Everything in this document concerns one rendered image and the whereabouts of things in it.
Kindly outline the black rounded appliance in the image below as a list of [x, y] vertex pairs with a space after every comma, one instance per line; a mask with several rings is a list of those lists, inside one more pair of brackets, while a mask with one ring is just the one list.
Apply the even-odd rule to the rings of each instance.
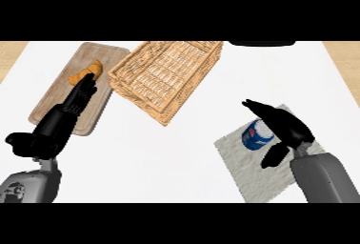
[[295, 41], [228, 41], [228, 43], [243, 47], [283, 47], [292, 46]]

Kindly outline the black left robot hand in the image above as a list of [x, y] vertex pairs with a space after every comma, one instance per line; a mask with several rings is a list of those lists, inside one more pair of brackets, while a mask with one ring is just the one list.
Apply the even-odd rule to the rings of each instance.
[[93, 77], [93, 73], [85, 74], [65, 101], [46, 113], [35, 130], [31, 133], [13, 132], [7, 135], [6, 143], [13, 146], [16, 156], [48, 159], [62, 152], [77, 119], [97, 91]]

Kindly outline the tan wicker basket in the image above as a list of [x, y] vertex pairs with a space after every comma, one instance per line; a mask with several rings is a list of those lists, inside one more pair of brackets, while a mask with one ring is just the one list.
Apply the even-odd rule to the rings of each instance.
[[144, 41], [108, 71], [109, 86], [165, 126], [221, 57], [223, 41]]

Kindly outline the grey textured placemat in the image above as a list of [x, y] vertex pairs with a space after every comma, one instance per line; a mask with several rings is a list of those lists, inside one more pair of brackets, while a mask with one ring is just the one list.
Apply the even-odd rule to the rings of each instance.
[[314, 138], [307, 141], [296, 136], [286, 146], [289, 152], [282, 163], [276, 167], [262, 169], [262, 158], [270, 148], [283, 140], [279, 136], [274, 136], [258, 150], [252, 151], [246, 148], [242, 135], [257, 120], [258, 116], [214, 142], [221, 160], [246, 203], [268, 202], [282, 193], [286, 187], [295, 183], [289, 167], [289, 161], [293, 159], [293, 147], [301, 147], [301, 153], [308, 153], [308, 155], [324, 153]]

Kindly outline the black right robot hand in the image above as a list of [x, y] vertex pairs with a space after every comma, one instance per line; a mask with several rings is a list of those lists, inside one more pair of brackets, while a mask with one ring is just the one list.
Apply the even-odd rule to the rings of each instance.
[[261, 104], [251, 99], [246, 99], [242, 104], [262, 120], [270, 131], [280, 139], [280, 142], [270, 147], [264, 155], [261, 168], [277, 167], [289, 150], [295, 151], [296, 156], [305, 156], [316, 138], [304, 122], [289, 111]]

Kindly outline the blue and white can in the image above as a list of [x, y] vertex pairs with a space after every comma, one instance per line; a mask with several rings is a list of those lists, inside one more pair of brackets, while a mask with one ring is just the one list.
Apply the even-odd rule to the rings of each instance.
[[274, 138], [274, 134], [262, 120], [255, 120], [242, 133], [243, 146], [257, 151]]

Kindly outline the orange croissant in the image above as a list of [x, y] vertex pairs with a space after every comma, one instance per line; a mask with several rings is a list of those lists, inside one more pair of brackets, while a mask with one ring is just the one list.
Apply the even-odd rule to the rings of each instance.
[[96, 60], [77, 74], [68, 77], [68, 82], [72, 86], [77, 85], [78, 81], [82, 79], [87, 73], [93, 73], [93, 79], [97, 80], [103, 73], [103, 64], [100, 60]]

